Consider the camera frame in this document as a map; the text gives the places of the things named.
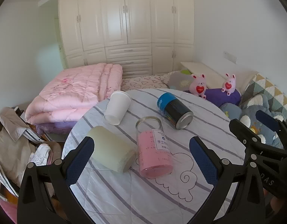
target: blue can top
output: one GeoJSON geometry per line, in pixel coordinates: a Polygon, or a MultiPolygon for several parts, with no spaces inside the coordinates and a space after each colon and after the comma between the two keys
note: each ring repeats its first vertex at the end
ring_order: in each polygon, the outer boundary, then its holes
{"type": "Polygon", "coordinates": [[[160,96],[160,98],[157,101],[157,106],[160,108],[162,111],[164,111],[165,107],[169,102],[172,100],[177,99],[172,93],[164,93],[160,96]]]}

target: white label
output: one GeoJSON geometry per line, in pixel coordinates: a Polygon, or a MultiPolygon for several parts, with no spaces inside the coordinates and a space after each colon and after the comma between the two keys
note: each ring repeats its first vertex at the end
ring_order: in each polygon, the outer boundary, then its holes
{"type": "Polygon", "coordinates": [[[168,144],[166,142],[166,137],[164,133],[160,130],[153,130],[153,136],[155,141],[155,146],[157,150],[163,150],[170,152],[168,144]]]}

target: plush toy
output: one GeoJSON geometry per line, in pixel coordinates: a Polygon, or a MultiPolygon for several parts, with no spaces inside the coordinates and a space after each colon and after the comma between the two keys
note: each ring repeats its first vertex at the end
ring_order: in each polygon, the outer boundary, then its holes
{"type": "Polygon", "coordinates": [[[236,89],[236,77],[234,74],[230,77],[227,73],[226,76],[227,80],[223,83],[221,91],[227,91],[227,95],[230,96],[236,89]]]}
{"type": "Polygon", "coordinates": [[[250,130],[257,134],[262,143],[271,145],[274,147],[282,148],[282,144],[278,135],[270,130],[267,126],[258,121],[255,117],[257,111],[262,110],[275,119],[283,121],[283,116],[280,112],[270,112],[268,98],[264,94],[258,94],[255,97],[247,101],[240,109],[230,103],[226,103],[220,107],[220,109],[228,115],[230,119],[238,119],[250,130]]]}
{"type": "Polygon", "coordinates": [[[197,77],[196,75],[191,75],[194,80],[189,86],[189,91],[193,95],[201,96],[203,99],[206,99],[205,91],[207,89],[206,78],[205,75],[202,74],[201,77],[197,77]]]}

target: clear plastic jar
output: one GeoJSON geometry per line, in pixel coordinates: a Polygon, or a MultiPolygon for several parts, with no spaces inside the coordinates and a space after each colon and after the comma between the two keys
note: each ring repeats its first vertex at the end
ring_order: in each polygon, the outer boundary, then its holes
{"type": "Polygon", "coordinates": [[[141,118],[136,123],[140,175],[155,178],[172,172],[172,158],[160,119],[141,118]]]}

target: toilet paper roll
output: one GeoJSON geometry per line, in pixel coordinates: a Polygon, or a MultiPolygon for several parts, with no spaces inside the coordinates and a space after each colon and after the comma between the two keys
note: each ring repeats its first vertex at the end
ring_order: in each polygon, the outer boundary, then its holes
{"type": "Polygon", "coordinates": [[[116,172],[126,172],[134,162],[134,149],[103,126],[92,128],[87,136],[95,142],[92,158],[105,167],[116,172]]]}

